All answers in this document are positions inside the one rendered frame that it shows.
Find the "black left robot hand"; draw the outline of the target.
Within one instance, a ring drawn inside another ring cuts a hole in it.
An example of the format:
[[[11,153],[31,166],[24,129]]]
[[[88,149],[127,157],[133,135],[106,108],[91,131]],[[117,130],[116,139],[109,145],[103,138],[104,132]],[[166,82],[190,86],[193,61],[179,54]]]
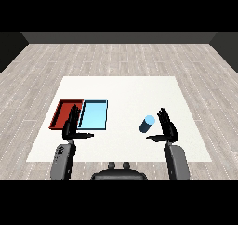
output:
[[[77,133],[79,114],[80,109],[76,105],[73,105],[69,112],[69,117],[63,125],[62,138],[64,140],[88,139],[93,137],[93,134],[90,133]]]

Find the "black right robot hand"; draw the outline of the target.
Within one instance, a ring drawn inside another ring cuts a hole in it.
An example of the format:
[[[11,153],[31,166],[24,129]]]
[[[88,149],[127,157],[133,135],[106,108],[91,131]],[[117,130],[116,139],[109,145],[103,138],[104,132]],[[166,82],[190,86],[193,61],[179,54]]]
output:
[[[161,127],[162,127],[162,135],[154,135],[154,136],[148,136],[147,139],[150,139],[155,142],[159,141],[168,141],[171,143],[178,141],[178,131],[173,124],[173,122],[170,120],[168,112],[165,108],[161,108],[159,112],[157,113],[157,116],[159,118]]]

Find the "red shallow open box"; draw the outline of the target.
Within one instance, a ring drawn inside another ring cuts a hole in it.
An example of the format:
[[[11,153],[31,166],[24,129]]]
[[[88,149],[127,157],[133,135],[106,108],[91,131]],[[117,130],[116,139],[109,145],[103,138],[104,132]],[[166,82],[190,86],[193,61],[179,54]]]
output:
[[[79,110],[82,109],[82,99],[61,99],[58,103],[56,111],[52,117],[49,129],[51,130],[62,130],[64,123],[69,118],[69,113],[72,106],[76,106]]]

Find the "small blue can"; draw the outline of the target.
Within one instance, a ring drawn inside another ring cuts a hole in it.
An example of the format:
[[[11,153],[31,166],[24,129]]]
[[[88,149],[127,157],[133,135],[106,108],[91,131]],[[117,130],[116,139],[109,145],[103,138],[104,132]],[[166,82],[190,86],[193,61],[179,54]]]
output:
[[[154,124],[155,119],[152,115],[147,115],[144,120],[142,121],[140,127],[139,127],[139,131],[141,133],[146,133],[150,127]]]

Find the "light blue shallow open box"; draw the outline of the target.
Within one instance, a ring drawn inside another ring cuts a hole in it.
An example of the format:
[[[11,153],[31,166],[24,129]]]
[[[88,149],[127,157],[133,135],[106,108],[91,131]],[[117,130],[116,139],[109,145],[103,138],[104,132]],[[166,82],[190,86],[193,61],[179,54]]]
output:
[[[87,99],[80,112],[77,128],[79,130],[105,130],[107,109],[106,99]]]

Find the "dark grey robot body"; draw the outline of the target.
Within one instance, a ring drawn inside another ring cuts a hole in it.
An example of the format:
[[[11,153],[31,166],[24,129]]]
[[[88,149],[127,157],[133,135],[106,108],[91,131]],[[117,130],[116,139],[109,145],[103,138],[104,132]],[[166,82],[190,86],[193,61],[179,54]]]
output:
[[[94,173],[91,180],[147,180],[144,173],[132,170],[129,162],[123,162],[122,169],[115,168],[115,162],[109,162],[108,168]]]

